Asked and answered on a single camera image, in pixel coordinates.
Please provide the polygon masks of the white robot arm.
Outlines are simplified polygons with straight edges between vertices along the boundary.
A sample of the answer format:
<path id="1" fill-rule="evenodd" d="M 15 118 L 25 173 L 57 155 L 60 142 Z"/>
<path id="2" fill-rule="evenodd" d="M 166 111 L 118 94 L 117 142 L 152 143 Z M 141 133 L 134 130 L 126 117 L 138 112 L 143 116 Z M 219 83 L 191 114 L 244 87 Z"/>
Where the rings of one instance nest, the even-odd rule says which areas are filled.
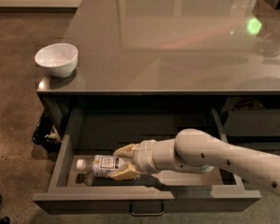
<path id="1" fill-rule="evenodd" d="M 114 152 L 140 173 L 207 173 L 217 167 L 280 196 L 280 156 L 238 147 L 214 136 L 186 129 L 169 140 L 145 140 Z"/>

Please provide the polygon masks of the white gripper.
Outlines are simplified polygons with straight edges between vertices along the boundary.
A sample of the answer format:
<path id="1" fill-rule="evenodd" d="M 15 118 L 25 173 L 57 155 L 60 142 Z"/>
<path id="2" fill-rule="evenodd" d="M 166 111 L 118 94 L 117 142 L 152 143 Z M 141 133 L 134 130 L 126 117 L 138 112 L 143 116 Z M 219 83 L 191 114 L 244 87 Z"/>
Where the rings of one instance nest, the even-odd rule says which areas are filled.
<path id="1" fill-rule="evenodd" d="M 157 168 L 153 161 L 153 146 L 155 140 L 143 141 L 139 144 L 129 144 L 117 149 L 113 155 L 121 158 L 133 158 L 133 164 L 141 173 L 155 174 Z M 132 164 L 123 164 L 110 177 L 117 181 L 137 179 L 139 171 Z"/>

